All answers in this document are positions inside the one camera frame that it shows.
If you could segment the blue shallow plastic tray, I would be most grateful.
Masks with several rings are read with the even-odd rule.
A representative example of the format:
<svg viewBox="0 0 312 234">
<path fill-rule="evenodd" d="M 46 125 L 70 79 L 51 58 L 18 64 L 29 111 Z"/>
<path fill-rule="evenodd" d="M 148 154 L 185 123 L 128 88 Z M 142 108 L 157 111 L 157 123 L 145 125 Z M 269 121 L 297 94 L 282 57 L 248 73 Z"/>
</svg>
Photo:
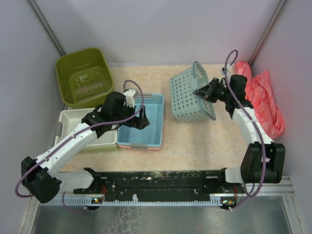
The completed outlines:
<svg viewBox="0 0 312 234">
<path fill-rule="evenodd" d="M 144 94 L 144 107 L 133 119 L 135 128 L 121 126 L 117 144 L 124 149 L 159 151 L 162 143 L 164 95 Z"/>
</svg>

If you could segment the large teal perforated basket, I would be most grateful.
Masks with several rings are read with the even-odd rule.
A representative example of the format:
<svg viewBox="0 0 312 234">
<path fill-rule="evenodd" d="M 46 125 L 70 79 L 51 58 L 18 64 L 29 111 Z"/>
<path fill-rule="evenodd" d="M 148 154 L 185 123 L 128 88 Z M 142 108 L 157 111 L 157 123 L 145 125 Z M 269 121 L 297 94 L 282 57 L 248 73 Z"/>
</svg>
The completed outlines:
<svg viewBox="0 0 312 234">
<path fill-rule="evenodd" d="M 209 83 L 202 65 L 195 61 L 185 71 L 169 80 L 172 113 L 182 122 L 196 122 L 207 119 L 216 120 L 215 111 L 206 111 L 204 99 L 193 94 L 193 91 Z"/>
</svg>

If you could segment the pink shallow plastic tray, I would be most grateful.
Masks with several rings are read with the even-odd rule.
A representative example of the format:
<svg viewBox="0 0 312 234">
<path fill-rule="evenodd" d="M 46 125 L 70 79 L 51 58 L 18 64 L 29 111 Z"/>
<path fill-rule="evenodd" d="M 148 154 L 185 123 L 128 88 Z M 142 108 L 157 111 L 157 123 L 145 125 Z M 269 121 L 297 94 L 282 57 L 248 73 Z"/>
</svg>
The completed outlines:
<svg viewBox="0 0 312 234">
<path fill-rule="evenodd" d="M 125 149 L 125 150 L 137 150 L 137 151 L 152 151 L 152 152 L 158 152 L 160 151 L 161 147 L 149 147 L 149 146 L 143 146 L 143 145 L 118 145 L 119 148 Z"/>
</svg>

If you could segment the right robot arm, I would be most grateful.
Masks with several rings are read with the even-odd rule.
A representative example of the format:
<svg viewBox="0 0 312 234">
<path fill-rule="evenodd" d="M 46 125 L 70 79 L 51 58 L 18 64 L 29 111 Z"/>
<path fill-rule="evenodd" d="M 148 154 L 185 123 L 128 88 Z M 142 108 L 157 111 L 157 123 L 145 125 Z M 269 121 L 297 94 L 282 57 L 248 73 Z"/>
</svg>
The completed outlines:
<svg viewBox="0 0 312 234">
<path fill-rule="evenodd" d="M 247 78 L 232 75 L 229 84 L 224 84 L 224 81 L 214 78 L 193 92 L 209 103 L 224 102 L 226 111 L 239 126 L 248 145 L 241 165 L 224 170 L 224 177 L 218 180 L 219 190 L 229 193 L 235 183 L 279 183 L 283 174 L 285 146 L 275 143 L 257 120 L 252 104 L 245 98 Z"/>
</svg>

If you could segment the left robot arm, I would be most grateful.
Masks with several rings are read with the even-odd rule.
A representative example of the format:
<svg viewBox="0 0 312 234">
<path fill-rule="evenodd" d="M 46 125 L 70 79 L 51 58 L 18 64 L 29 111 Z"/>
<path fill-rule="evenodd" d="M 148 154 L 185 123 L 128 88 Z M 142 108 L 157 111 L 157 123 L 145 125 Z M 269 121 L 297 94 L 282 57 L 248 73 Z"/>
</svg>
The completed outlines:
<svg viewBox="0 0 312 234">
<path fill-rule="evenodd" d="M 36 158 L 26 157 L 21 162 L 21 179 L 31 196 L 40 203 L 51 201 L 58 193 L 86 189 L 96 193 L 101 181 L 93 172 L 84 169 L 77 173 L 62 173 L 63 166 L 79 151 L 93 143 L 114 126 L 127 126 L 139 130 L 150 123 L 144 105 L 137 109 L 135 99 L 142 93 L 127 89 L 123 93 L 111 92 L 102 105 L 81 119 L 77 127 L 53 148 Z"/>
</svg>

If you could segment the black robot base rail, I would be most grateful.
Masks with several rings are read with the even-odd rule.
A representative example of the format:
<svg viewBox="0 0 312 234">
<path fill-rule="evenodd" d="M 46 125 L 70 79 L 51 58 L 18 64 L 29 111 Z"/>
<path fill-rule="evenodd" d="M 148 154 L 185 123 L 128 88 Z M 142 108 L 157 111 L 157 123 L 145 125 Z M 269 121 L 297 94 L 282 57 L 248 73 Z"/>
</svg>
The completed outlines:
<svg viewBox="0 0 312 234">
<path fill-rule="evenodd" d="M 101 194 L 105 201 L 131 201 L 136 195 L 140 202 L 210 201 L 212 194 L 242 193 L 242 185 L 227 183 L 224 170 L 208 171 L 145 171 L 96 172 L 89 188 L 74 190 L 76 195 Z"/>
</svg>

